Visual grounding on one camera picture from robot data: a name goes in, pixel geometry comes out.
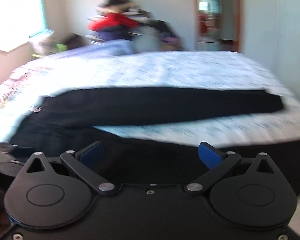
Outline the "black pants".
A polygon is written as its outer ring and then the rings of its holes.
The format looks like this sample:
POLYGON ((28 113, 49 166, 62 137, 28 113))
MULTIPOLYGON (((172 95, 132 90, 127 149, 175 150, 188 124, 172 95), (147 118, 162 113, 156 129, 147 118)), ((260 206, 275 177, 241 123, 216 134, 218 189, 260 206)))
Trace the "black pants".
POLYGON ((116 183, 181 183, 217 162, 203 141, 253 158, 269 154, 300 194, 300 131, 287 107, 265 90, 112 87, 47 96, 10 138, 13 145, 57 157, 98 142, 83 159, 116 183))

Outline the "white script-print bed quilt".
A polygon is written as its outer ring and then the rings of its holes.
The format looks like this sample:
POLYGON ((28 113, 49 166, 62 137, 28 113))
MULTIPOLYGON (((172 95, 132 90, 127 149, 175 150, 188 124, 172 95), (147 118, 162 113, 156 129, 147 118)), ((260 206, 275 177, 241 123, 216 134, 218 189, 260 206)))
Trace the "white script-print bed quilt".
POLYGON ((108 57, 62 57, 30 61, 0 85, 0 142, 44 96, 70 89, 174 86, 205 89, 266 89, 281 96, 284 112, 219 118, 188 124, 110 127, 121 137, 185 145, 252 145, 300 139, 300 100, 270 70, 234 52, 157 52, 108 57))

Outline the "purple ribbed blanket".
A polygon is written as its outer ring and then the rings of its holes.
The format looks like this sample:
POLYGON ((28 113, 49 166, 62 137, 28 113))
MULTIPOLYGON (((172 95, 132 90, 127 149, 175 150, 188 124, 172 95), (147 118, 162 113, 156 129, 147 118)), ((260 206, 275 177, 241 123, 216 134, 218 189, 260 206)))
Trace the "purple ribbed blanket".
POLYGON ((133 42, 112 40, 65 51, 62 57, 108 57, 134 54, 133 42))

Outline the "pile of folded clothes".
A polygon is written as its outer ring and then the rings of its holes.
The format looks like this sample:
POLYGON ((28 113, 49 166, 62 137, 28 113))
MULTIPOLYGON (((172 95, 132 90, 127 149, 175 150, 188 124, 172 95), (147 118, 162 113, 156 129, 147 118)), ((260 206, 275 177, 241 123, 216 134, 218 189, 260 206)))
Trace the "pile of folded clothes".
POLYGON ((183 50, 181 38, 173 28, 154 19, 133 0, 105 0, 96 11, 88 23, 90 42, 127 40, 136 53, 183 50))

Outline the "white sliding wardrobe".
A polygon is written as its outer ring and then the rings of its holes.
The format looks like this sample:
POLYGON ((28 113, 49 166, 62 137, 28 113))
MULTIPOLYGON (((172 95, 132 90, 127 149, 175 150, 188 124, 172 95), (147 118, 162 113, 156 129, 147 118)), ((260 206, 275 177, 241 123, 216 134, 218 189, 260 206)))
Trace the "white sliding wardrobe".
POLYGON ((300 0, 243 0, 242 51, 300 99, 300 0))

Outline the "bright window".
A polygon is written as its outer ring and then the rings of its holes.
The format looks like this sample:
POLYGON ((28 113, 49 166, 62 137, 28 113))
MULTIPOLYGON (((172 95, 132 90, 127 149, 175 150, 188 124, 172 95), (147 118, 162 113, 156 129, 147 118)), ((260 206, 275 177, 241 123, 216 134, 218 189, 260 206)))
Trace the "bright window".
POLYGON ((0 0, 0 51, 22 46, 46 28, 44 0, 0 0))

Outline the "wooden door frame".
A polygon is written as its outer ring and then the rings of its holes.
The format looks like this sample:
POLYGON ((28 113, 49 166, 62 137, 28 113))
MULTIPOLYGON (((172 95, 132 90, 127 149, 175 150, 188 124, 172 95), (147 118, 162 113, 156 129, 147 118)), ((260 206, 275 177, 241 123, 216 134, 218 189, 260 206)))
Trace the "wooden door frame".
POLYGON ((240 51, 242 0, 194 0, 196 49, 240 51))

